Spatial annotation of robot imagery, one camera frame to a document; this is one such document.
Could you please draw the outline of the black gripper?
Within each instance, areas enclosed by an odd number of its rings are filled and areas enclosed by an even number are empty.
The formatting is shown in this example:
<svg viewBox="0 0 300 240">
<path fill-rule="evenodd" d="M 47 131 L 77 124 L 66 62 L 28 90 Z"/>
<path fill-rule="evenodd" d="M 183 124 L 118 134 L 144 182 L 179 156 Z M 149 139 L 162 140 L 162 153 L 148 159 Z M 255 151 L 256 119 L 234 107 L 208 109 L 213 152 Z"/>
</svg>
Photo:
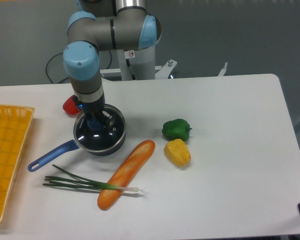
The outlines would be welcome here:
<svg viewBox="0 0 300 240">
<path fill-rule="evenodd" d="M 76 108 L 82 113 L 88 115 L 100 115 L 102 113 L 101 122 L 103 128 L 110 128 L 114 124 L 115 117 L 107 111 L 103 111 L 105 108 L 105 95 L 103 93 L 75 94 L 72 96 L 72 100 Z"/>
</svg>

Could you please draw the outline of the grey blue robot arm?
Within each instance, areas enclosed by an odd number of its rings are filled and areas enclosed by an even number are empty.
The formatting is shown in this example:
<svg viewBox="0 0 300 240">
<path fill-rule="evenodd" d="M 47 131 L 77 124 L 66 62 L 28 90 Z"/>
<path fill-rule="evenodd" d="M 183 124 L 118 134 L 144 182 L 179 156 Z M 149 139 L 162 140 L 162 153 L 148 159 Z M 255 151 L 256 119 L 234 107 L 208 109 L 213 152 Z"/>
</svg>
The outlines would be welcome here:
<svg viewBox="0 0 300 240">
<path fill-rule="evenodd" d="M 147 11 L 145 0 L 78 0 L 78 11 L 68 21 L 63 64 L 74 90 L 74 102 L 99 129 L 106 124 L 105 96 L 100 72 L 100 51 L 136 51 L 135 59 L 122 56 L 121 74 L 131 79 L 155 77 L 155 45 L 160 22 Z"/>
</svg>

